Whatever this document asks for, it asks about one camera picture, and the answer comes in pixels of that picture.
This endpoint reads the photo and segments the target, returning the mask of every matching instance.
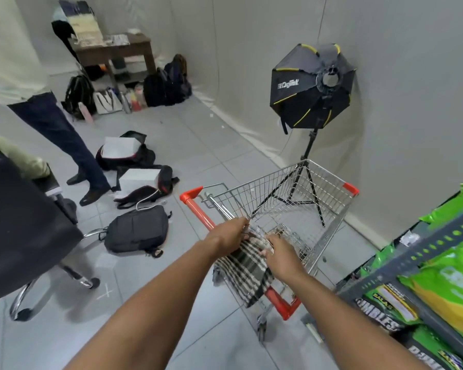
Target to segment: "checkered bag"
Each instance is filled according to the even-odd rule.
[[[271,245],[266,239],[251,237],[242,241],[238,250],[215,263],[246,308],[254,305],[264,295],[274,279],[265,259],[259,254],[268,248]]]

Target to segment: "shopping cart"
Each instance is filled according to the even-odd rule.
[[[212,195],[198,187],[180,195],[180,200],[209,230],[215,224],[195,202],[198,196],[207,208],[217,209],[224,219],[247,217],[251,225],[267,234],[278,234],[292,244],[302,264],[314,275],[317,262],[333,237],[358,189],[310,160],[285,167],[223,193]],[[222,273],[215,267],[213,280]],[[291,290],[275,280],[259,301],[262,313],[257,320],[257,333],[265,337],[266,317],[275,307],[286,321],[300,306]]]

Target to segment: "light stand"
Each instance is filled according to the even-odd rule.
[[[322,223],[322,227],[326,227],[326,224],[324,223],[324,217],[322,216],[322,211],[321,211],[321,206],[319,204],[319,198],[317,197],[317,193],[315,192],[315,185],[314,185],[314,181],[312,180],[312,175],[310,174],[310,170],[308,168],[309,166],[309,162],[306,161],[307,158],[309,157],[309,154],[310,154],[310,150],[312,149],[312,144],[314,144],[314,140],[315,138],[317,137],[317,131],[319,131],[319,129],[314,129],[312,131],[309,132],[309,144],[307,144],[307,148],[305,150],[305,153],[302,155],[302,157],[300,157],[300,159],[302,160],[301,162],[297,163],[297,166],[295,167],[294,170],[292,170],[290,173],[288,173],[284,178],[283,180],[278,184],[278,186],[276,186],[275,189],[273,189],[271,191],[271,193],[266,196],[266,198],[259,204],[259,206],[257,207],[256,210],[254,210],[252,212],[252,217],[255,215],[255,213],[257,211],[259,211],[260,207],[262,205],[264,205],[264,203],[269,200],[271,197],[274,197],[276,198],[277,200],[279,201],[282,201],[284,202],[285,204],[288,204],[288,205],[308,205],[308,204],[315,204],[317,206],[317,211],[319,213],[319,217],[321,219],[321,223]],[[314,194],[314,201],[291,201],[292,200],[292,197],[293,197],[293,194],[295,193],[295,190],[297,188],[297,184],[298,184],[298,181],[300,179],[300,176],[302,175],[302,171],[304,170],[304,168],[307,169],[307,176],[309,178],[309,183],[310,183],[310,188],[312,189],[312,193]],[[293,186],[290,190],[290,193],[288,194],[288,199],[284,200],[278,196],[275,195],[276,191],[278,191],[278,189],[283,185],[284,182],[286,182],[286,180],[290,179],[290,177],[295,174],[295,172],[297,172],[297,176],[295,177],[295,180],[293,182]]]

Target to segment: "softbox light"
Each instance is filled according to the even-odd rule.
[[[355,68],[338,44],[298,44],[272,70],[270,106],[290,128],[322,129],[351,102]]]

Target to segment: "shoe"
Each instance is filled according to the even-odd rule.
[[[72,178],[67,180],[67,185],[73,186],[74,184],[80,183],[85,180],[86,180],[86,177],[84,176],[84,174],[77,173]]]
[[[80,199],[79,205],[86,206],[92,204],[95,201],[98,201],[101,196],[107,193],[110,190],[110,186],[100,189],[90,189],[87,191],[86,195]]]

